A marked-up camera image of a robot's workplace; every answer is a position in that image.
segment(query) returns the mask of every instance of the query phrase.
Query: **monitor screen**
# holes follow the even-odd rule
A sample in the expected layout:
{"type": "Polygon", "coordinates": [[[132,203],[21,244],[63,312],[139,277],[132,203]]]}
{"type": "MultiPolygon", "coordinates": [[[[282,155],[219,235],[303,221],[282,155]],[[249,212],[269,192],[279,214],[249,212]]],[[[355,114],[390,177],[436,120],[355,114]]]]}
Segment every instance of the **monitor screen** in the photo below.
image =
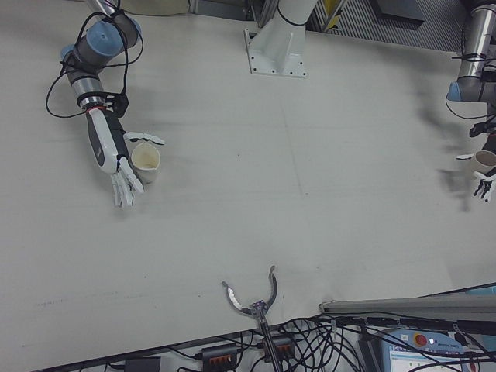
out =
{"type": "MultiPolygon", "coordinates": [[[[429,360],[423,357],[419,353],[412,353],[409,351],[401,350],[401,348],[395,348],[396,350],[389,350],[389,359],[391,361],[391,372],[409,372],[411,369],[419,366],[425,366],[426,364],[434,363],[432,360],[429,360]]],[[[458,359],[454,358],[444,358],[440,356],[434,356],[434,359],[439,362],[453,362],[458,359]]],[[[451,367],[455,367],[456,369],[461,369],[460,365],[453,365],[451,367]]],[[[446,371],[448,372],[450,369],[444,366],[438,367],[430,367],[422,370],[423,372],[440,372],[446,371]]]]}

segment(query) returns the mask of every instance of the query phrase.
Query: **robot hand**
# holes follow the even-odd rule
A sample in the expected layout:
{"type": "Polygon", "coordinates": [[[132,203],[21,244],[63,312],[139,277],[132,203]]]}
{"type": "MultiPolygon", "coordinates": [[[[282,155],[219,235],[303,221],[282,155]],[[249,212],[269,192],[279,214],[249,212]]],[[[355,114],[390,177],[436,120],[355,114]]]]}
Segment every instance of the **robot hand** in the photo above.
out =
{"type": "Polygon", "coordinates": [[[129,165],[129,152],[124,140],[152,141],[163,145],[164,141],[148,133],[126,133],[116,114],[104,107],[94,107],[86,111],[88,135],[100,169],[110,174],[114,188],[114,205],[129,207],[133,205],[134,190],[144,192],[143,185],[129,165]]]}
{"type": "MultiPolygon", "coordinates": [[[[464,154],[464,155],[458,155],[456,157],[457,160],[470,160],[474,157],[472,153],[464,154]]],[[[472,172],[472,175],[479,180],[479,187],[477,190],[474,192],[474,196],[478,196],[480,192],[480,198],[483,199],[486,202],[491,201],[491,194],[493,190],[496,188],[496,182],[493,182],[496,180],[496,174],[493,175],[486,175],[483,174],[479,171],[474,171],[472,172]]]]}
{"type": "Polygon", "coordinates": [[[494,182],[494,180],[496,180],[496,175],[486,176],[485,174],[477,171],[473,172],[473,175],[475,178],[480,180],[479,187],[474,192],[474,196],[477,196],[479,194],[479,191],[481,191],[480,198],[486,202],[491,201],[491,194],[496,187],[496,182],[494,182]]]}

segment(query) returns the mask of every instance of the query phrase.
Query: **white table surface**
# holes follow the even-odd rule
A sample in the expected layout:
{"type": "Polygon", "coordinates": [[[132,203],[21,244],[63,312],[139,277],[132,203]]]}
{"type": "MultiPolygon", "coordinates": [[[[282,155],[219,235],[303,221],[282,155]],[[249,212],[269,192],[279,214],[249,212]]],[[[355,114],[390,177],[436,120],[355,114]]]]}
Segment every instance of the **white table surface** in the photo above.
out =
{"type": "MultiPolygon", "coordinates": [[[[451,53],[308,33],[305,80],[250,75],[243,22],[136,17],[122,124],[162,136],[155,184],[112,206],[85,118],[44,110],[59,50],[89,11],[0,8],[0,370],[35,370],[253,328],[330,299],[395,298],[495,281],[496,205],[454,157],[480,148],[444,106],[451,53]]],[[[122,71],[102,75],[120,89],[122,71]]],[[[65,79],[53,110],[76,112],[65,79]]],[[[482,113],[469,104],[464,113],[482,113]]]]}

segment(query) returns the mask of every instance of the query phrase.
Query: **robotic arm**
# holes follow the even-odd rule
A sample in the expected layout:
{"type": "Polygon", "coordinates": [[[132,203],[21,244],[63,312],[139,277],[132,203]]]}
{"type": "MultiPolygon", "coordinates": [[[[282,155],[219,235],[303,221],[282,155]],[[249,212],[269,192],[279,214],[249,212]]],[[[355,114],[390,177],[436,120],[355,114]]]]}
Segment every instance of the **robotic arm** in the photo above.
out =
{"type": "MultiPolygon", "coordinates": [[[[488,138],[482,150],[496,154],[496,70],[494,66],[490,66],[494,58],[488,57],[491,37],[496,26],[496,0],[475,0],[471,15],[470,32],[467,40],[462,40],[464,48],[458,79],[451,83],[447,99],[455,102],[487,104],[485,120],[475,124],[469,135],[475,137],[486,133],[488,138]],[[493,70],[487,71],[487,67],[492,67],[493,70]]],[[[456,158],[470,160],[472,166],[476,163],[473,154],[460,155],[456,158]]],[[[479,187],[474,196],[480,192],[480,197],[489,202],[496,186],[494,182],[496,167],[490,170],[485,167],[484,173],[476,170],[473,176],[479,180],[479,187]]]]}
{"type": "Polygon", "coordinates": [[[86,35],[80,35],[74,45],[61,51],[63,73],[67,75],[76,95],[77,105],[88,120],[88,135],[95,158],[102,171],[110,175],[114,188],[115,206],[133,205],[134,190],[144,192],[141,181],[129,165],[129,152],[125,140],[164,142],[146,133],[127,133],[119,118],[123,117],[128,100],[126,87],[120,94],[104,91],[98,74],[107,63],[141,38],[140,25],[128,17],[113,1],[86,0],[93,15],[99,20],[86,35]]]}

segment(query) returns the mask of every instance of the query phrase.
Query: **white cup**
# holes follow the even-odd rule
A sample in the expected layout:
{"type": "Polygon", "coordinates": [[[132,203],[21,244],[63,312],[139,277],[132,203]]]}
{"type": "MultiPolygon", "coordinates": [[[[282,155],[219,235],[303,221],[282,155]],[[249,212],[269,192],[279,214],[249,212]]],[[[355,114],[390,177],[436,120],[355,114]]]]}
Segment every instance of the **white cup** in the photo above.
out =
{"type": "Polygon", "coordinates": [[[150,184],[157,178],[160,153],[155,146],[140,143],[131,153],[131,163],[139,179],[144,184],[150,184]]]}
{"type": "Polygon", "coordinates": [[[492,153],[491,151],[481,150],[477,151],[474,157],[470,159],[470,162],[467,165],[467,172],[469,176],[475,179],[475,177],[472,175],[474,171],[486,174],[494,167],[496,167],[496,155],[494,155],[494,153],[492,153]]]}

